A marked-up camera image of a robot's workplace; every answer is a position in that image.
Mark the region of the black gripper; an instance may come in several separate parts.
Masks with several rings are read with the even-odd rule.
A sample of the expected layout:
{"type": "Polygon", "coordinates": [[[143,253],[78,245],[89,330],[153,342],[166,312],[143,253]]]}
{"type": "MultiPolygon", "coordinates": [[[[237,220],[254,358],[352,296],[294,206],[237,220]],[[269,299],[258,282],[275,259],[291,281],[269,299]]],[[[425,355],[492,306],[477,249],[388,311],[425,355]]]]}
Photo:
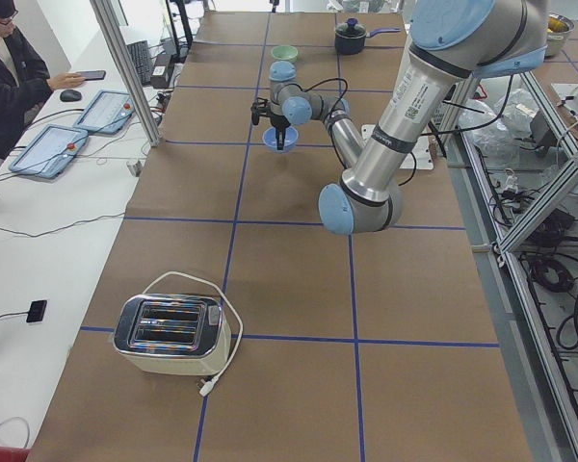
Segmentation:
{"type": "Polygon", "coordinates": [[[286,129],[289,126],[289,120],[283,114],[276,114],[272,109],[269,110],[269,116],[272,126],[275,127],[275,148],[284,150],[286,129]]]}

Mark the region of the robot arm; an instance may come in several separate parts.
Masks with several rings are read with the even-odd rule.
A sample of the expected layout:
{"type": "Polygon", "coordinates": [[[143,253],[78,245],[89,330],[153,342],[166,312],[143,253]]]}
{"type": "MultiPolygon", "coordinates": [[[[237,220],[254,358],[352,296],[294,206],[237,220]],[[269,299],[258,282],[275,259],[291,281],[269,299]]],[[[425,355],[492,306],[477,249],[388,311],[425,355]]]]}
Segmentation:
{"type": "Polygon", "coordinates": [[[333,234],[377,232],[402,213],[395,175],[451,87],[469,77],[509,76],[543,63],[546,1],[419,1],[410,21],[407,68],[368,139],[362,138],[341,98],[302,89],[287,62],[270,67],[270,98],[252,108],[267,116],[284,146],[291,126],[321,121],[345,170],[318,199],[322,223],[333,234]]]}

